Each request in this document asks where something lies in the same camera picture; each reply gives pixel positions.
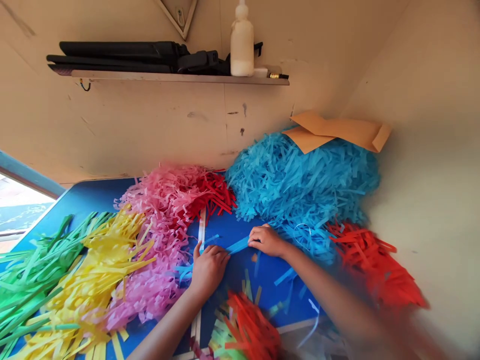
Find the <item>shelf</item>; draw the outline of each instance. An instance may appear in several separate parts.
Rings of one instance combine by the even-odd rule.
[[[212,75],[184,75],[156,72],[123,72],[123,71],[94,71],[73,70],[73,78],[84,80],[140,80],[174,83],[217,83],[217,84],[251,84],[251,85],[283,85],[288,86],[287,79],[272,79],[262,77],[235,77]]]

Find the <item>yellow shredded paper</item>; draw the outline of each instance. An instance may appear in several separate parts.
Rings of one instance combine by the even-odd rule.
[[[151,242],[142,245],[147,231],[137,241],[144,221],[143,215],[126,214],[122,210],[83,239],[88,253],[83,262],[74,266],[76,270],[58,283],[57,288],[63,290],[46,305],[48,315],[29,320],[33,324],[48,317],[48,331],[32,336],[15,359],[67,360],[77,353],[86,354],[86,359],[105,359],[111,337],[104,331],[104,317],[112,292],[130,273],[155,261],[154,258],[142,261],[142,257],[132,261],[134,256],[152,246]],[[62,329],[69,325],[72,328]],[[121,335],[123,340],[128,336],[124,330]],[[116,334],[114,338],[117,359],[123,359]]]

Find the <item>wall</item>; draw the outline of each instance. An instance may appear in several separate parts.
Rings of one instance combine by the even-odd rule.
[[[249,3],[255,40],[265,44],[257,61],[281,66],[289,87],[103,80],[84,92],[45,56],[67,40],[180,43],[155,2],[1,0],[0,150],[65,186],[139,176],[159,161],[229,166],[292,113],[338,115],[408,0]],[[236,4],[198,2],[191,52],[225,58]]]
[[[431,305],[419,318],[453,359],[480,355],[479,44],[478,2],[412,1],[342,112],[393,125],[372,227],[398,247]]]

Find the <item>table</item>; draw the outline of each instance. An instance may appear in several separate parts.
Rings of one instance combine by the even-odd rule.
[[[74,229],[91,212],[116,212],[113,208],[114,199],[119,199],[127,188],[134,183],[135,180],[133,178],[122,178],[83,181],[75,184],[52,205],[32,229],[24,235],[12,251],[31,249],[33,245],[30,243],[30,240],[37,239],[39,234],[50,235],[58,231],[63,218],[68,214],[74,215],[70,226],[71,229]],[[205,239],[219,235],[219,238],[216,238],[214,242],[227,248],[238,240],[246,237],[253,226],[262,225],[263,223],[264,221],[260,219],[254,219],[251,222],[237,221],[235,215],[229,215],[227,213],[224,213],[222,216],[212,215],[205,228]],[[198,222],[190,225],[188,234],[198,237]],[[249,271],[253,296],[257,293],[258,287],[262,287],[259,302],[259,306],[262,309],[269,309],[279,301],[284,301],[287,298],[290,285],[283,282],[275,286],[274,281],[290,268],[289,265],[279,258],[273,258],[263,254],[260,256],[258,277],[255,278],[255,263],[252,262],[252,256],[255,252],[255,249],[247,248],[231,257],[226,267],[224,279],[219,286],[218,293],[221,295],[218,296],[214,294],[201,310],[200,326],[198,327],[200,335],[198,336],[197,334],[200,347],[206,348],[208,346],[216,319],[214,311],[220,305],[220,298],[222,296],[226,297],[226,286],[234,291],[240,292],[242,290],[242,280],[245,279],[245,269]],[[5,265],[6,264],[0,264],[0,271],[5,268]],[[281,310],[274,316],[270,320],[274,326],[282,327],[281,329],[285,331],[289,328],[308,326],[313,323],[312,318],[315,318],[317,313],[312,309],[308,301],[308,299],[314,299],[312,294],[307,290],[302,299],[298,296],[303,285],[304,283],[297,277],[293,284],[293,295],[289,311],[285,313]],[[130,336],[125,343],[120,341],[125,358],[153,329],[156,323],[155,320],[151,320],[145,324],[141,324],[138,318],[136,318],[128,324],[126,329]],[[188,329],[175,352],[178,360],[194,359],[189,346],[191,333],[191,329]],[[13,353],[19,351],[23,345],[24,342],[23,339],[21,339]],[[106,359],[116,359],[111,342],[107,345]]]

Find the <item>triangular frame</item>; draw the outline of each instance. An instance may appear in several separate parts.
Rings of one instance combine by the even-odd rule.
[[[190,24],[192,23],[192,19],[194,17],[194,12],[195,12],[195,8],[197,7],[197,1],[198,0],[191,0],[191,3],[190,3],[190,9],[188,9],[188,15],[187,15],[187,18],[186,18],[186,21],[185,21],[185,26],[183,27],[183,30],[182,28],[179,26],[179,24],[177,23],[177,21],[174,19],[174,17],[172,16],[172,14],[170,13],[170,11],[167,9],[167,7],[165,6],[165,4],[163,3],[162,0],[154,0],[155,3],[163,10],[163,12],[165,13],[166,17],[168,18],[168,20],[170,20],[170,22],[173,24],[173,26],[175,27],[175,29],[178,31],[178,33],[180,34],[180,36],[182,37],[183,40],[187,40],[187,36],[189,34],[189,30],[190,30]]]

